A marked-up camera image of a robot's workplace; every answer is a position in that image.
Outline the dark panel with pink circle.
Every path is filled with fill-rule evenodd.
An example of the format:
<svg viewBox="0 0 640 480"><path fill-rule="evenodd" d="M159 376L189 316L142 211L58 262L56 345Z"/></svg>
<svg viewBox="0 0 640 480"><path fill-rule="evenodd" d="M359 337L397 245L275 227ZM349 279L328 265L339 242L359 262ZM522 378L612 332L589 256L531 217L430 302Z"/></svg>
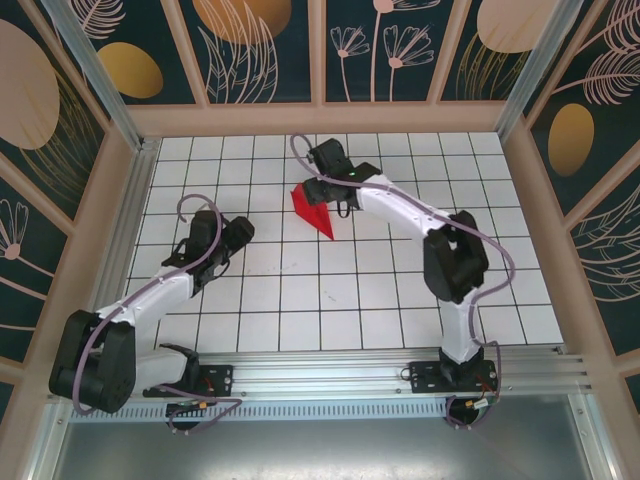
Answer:
<svg viewBox="0 0 640 480"><path fill-rule="evenodd" d="M556 2L471 0L441 99L507 99Z"/></svg>

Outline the aluminium frame upright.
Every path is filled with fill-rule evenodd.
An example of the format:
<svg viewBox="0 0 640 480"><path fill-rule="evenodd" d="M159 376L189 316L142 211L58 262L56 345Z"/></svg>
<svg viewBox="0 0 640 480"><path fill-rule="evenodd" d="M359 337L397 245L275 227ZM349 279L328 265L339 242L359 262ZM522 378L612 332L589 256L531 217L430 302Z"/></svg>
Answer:
<svg viewBox="0 0 640 480"><path fill-rule="evenodd" d="M67 402L45 405L21 480L53 480L71 413Z"/></svg>
<svg viewBox="0 0 640 480"><path fill-rule="evenodd" d="M604 419L593 394L568 396L592 480L623 480Z"/></svg>

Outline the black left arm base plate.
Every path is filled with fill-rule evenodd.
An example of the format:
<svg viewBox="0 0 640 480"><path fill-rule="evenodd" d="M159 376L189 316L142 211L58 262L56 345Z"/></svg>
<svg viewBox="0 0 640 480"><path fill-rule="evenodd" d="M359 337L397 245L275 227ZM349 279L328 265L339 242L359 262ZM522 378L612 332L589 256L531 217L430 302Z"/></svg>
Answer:
<svg viewBox="0 0 640 480"><path fill-rule="evenodd" d="M229 397L233 382L232 365L200 365L189 367L183 377L170 387L187 392L213 397Z"/></svg>

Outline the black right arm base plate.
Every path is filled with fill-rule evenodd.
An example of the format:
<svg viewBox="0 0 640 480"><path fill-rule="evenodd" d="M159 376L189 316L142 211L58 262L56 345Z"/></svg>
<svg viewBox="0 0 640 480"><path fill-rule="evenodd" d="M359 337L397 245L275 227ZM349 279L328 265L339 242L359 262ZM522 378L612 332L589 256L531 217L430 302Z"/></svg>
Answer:
<svg viewBox="0 0 640 480"><path fill-rule="evenodd" d="M459 380L450 381L442 372L439 361L414 361L408 364L408 378L413 393L481 392L498 387L496 366L491 360L482 360L472 366Z"/></svg>

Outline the dark panel with gold oval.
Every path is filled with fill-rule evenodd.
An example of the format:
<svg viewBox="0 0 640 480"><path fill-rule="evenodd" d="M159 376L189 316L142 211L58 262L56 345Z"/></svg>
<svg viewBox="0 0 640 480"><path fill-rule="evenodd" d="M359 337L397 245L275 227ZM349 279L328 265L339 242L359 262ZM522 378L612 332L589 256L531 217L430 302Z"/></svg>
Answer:
<svg viewBox="0 0 640 480"><path fill-rule="evenodd" d="M194 105L172 11L179 0L63 0L128 106Z"/></svg>

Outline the aluminium side rail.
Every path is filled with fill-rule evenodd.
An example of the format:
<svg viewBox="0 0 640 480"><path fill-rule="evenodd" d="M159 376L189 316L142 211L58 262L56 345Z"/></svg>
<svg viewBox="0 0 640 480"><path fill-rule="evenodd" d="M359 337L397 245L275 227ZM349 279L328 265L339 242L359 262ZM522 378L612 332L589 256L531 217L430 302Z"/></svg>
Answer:
<svg viewBox="0 0 640 480"><path fill-rule="evenodd" d="M144 213L162 139L146 137L132 161L119 197L118 209L106 237L93 290L85 310L90 312L114 303L125 292L135 239Z"/></svg>

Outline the dark panel with gold circle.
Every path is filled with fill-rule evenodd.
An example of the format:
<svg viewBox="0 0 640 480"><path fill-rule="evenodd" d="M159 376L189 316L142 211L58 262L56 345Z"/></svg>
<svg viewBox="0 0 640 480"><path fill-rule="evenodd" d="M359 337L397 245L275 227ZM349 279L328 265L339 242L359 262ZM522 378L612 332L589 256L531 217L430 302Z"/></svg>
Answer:
<svg viewBox="0 0 640 480"><path fill-rule="evenodd" d="M179 0L210 104L311 101L308 0Z"/></svg>

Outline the aluminium corner post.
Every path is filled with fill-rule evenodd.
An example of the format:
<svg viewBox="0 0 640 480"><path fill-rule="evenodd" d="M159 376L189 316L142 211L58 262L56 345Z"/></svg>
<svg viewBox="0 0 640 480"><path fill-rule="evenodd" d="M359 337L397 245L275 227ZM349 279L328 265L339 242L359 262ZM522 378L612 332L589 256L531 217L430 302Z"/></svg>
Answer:
<svg viewBox="0 0 640 480"><path fill-rule="evenodd" d="M523 110L557 55L564 38L575 23L584 0L558 0L544 25L496 123L496 133L504 145Z"/></svg>
<svg viewBox="0 0 640 480"><path fill-rule="evenodd" d="M139 153L142 147L142 137L95 48L77 22L72 8L66 0L41 0L41 2L49 17L56 23L74 58L84 69L89 82L93 85L126 143L134 152Z"/></svg>

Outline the grey metal sheet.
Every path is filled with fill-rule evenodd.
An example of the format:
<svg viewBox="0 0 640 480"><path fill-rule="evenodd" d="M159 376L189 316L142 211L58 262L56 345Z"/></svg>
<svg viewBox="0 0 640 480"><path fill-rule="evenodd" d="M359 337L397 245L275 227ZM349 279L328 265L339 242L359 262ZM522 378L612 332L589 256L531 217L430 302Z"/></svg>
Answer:
<svg viewBox="0 0 640 480"><path fill-rule="evenodd" d="M511 397L471 430L440 418L72 423L53 480L592 480L569 395Z"/></svg>

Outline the dark panel, gold oval, feather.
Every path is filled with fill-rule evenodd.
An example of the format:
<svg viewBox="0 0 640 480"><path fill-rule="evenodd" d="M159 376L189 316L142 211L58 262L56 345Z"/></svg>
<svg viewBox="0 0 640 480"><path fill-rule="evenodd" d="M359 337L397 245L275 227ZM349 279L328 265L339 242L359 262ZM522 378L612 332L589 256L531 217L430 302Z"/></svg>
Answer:
<svg viewBox="0 0 640 480"><path fill-rule="evenodd" d="M531 133L568 214L640 140L640 0L607 0Z"/></svg>

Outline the aluminium mounting rail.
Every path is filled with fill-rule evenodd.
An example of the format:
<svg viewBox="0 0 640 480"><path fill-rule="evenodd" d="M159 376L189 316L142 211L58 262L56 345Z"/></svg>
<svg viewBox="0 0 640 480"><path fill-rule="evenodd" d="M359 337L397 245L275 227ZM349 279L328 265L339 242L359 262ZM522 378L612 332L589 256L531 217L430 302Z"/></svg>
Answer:
<svg viewBox="0 0 640 480"><path fill-rule="evenodd" d="M234 367L231 395L245 400L334 400L409 397L401 370L435 361L425 349L249 352L204 354L206 365ZM501 350L501 396L591 393L595 381L579 355L551 347Z"/></svg>

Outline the dark panel with pink flowers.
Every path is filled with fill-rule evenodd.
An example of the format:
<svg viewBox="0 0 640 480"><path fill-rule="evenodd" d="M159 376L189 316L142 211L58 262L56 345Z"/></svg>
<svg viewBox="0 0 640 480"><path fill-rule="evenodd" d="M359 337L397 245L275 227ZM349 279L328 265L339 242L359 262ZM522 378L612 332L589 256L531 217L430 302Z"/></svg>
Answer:
<svg viewBox="0 0 640 480"><path fill-rule="evenodd" d="M325 100L426 100L453 4L327 0Z"/></svg>

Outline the dark panel with single flower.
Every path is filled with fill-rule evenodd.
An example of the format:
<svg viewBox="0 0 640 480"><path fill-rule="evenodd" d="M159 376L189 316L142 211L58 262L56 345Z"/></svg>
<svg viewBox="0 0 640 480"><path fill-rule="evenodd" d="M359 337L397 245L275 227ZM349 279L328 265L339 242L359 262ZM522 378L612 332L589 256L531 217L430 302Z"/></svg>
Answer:
<svg viewBox="0 0 640 480"><path fill-rule="evenodd" d="M25 361L66 241L0 178L0 358Z"/></svg>

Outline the dark panel with pink leaves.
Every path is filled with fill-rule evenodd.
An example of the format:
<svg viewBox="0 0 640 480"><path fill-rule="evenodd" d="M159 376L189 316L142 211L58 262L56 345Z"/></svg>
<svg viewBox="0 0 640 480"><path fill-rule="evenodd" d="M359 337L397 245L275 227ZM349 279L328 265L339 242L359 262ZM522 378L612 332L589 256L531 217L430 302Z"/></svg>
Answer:
<svg viewBox="0 0 640 480"><path fill-rule="evenodd" d="M640 350L640 145L571 184L568 232L616 357Z"/></svg>

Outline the dark panel, large pink circle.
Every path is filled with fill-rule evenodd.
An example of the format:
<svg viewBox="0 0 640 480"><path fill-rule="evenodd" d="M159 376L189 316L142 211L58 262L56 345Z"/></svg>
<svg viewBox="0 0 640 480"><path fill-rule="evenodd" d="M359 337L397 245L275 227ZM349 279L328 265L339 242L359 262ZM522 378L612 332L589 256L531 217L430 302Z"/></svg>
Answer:
<svg viewBox="0 0 640 480"><path fill-rule="evenodd" d="M0 154L73 219L104 135L18 0L0 0Z"/></svg>

